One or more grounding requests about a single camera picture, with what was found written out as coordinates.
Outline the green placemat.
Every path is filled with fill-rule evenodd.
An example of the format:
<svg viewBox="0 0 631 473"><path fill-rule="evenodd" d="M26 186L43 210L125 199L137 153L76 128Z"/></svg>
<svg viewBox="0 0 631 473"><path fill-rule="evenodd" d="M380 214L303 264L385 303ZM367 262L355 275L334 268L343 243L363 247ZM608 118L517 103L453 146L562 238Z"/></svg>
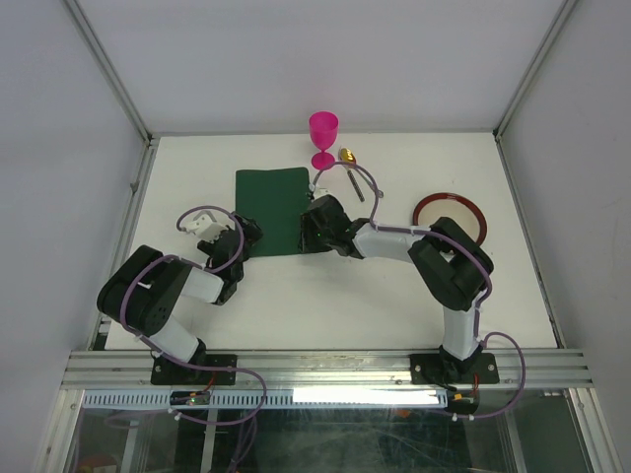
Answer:
<svg viewBox="0 0 631 473"><path fill-rule="evenodd" d="M310 204L306 168L236 171L236 213L254 220L262 238L252 257L299 254L301 215Z"/></svg>

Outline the red rimmed cream plate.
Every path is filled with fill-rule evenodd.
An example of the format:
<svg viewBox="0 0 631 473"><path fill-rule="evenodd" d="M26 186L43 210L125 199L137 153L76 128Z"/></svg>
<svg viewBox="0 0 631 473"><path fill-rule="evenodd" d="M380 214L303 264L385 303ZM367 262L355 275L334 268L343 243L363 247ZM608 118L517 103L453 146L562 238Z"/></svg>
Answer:
<svg viewBox="0 0 631 473"><path fill-rule="evenodd" d="M488 224L483 212L459 194L437 192L424 197L412 212L412 224L429 227L442 217L455 221L477 244L486 240Z"/></svg>

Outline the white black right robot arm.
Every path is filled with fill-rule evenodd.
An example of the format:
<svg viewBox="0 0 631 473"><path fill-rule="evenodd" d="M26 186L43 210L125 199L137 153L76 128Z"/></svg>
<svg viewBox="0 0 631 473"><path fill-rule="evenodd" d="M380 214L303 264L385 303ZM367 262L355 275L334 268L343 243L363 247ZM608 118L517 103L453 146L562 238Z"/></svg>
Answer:
<svg viewBox="0 0 631 473"><path fill-rule="evenodd" d="M494 265L453 219L441 217L428 228L379 226L370 219L352 221L341 203L326 194L313 200L301 215L299 249L334 250L343 257L412 264L443 307L442 373L452 381L463 381L474 373L475 358L482 351L480 308L492 289Z"/></svg>

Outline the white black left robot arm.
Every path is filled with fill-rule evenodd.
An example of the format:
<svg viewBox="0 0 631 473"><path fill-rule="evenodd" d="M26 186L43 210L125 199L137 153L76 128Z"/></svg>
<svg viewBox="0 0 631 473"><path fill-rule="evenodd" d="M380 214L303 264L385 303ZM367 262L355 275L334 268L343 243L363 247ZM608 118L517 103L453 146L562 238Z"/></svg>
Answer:
<svg viewBox="0 0 631 473"><path fill-rule="evenodd" d="M173 316L181 298L223 305L244 278L245 262L262 239L258 223L235 212L225 212L229 225L213 215L221 209L200 206L185 212L176 229L197 239L203 264L165 255L139 246L102 287L99 312L119 323L160 357L172 363L173 372L185 382L195 382L206 372L206 347Z"/></svg>

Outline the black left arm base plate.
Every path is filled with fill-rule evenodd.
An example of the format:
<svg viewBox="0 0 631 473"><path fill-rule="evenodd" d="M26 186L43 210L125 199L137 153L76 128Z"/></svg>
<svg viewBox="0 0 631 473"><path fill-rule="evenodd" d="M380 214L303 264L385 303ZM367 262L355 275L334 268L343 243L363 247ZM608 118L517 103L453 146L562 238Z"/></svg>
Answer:
<svg viewBox="0 0 631 473"><path fill-rule="evenodd" d="M150 383L158 386L206 385L214 380L214 386L233 386L238 364L236 354L207 354L201 362L206 370L185 368L172 361L159 357L154 360Z"/></svg>

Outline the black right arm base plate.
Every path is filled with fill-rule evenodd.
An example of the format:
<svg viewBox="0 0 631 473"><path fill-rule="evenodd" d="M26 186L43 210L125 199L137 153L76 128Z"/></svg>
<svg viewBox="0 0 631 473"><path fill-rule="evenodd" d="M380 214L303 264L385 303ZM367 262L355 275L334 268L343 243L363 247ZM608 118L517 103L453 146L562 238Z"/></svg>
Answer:
<svg viewBox="0 0 631 473"><path fill-rule="evenodd" d="M500 381L495 357L480 352L466 361L449 360L439 352L409 356L411 383L436 384L443 387L457 384L498 384Z"/></svg>

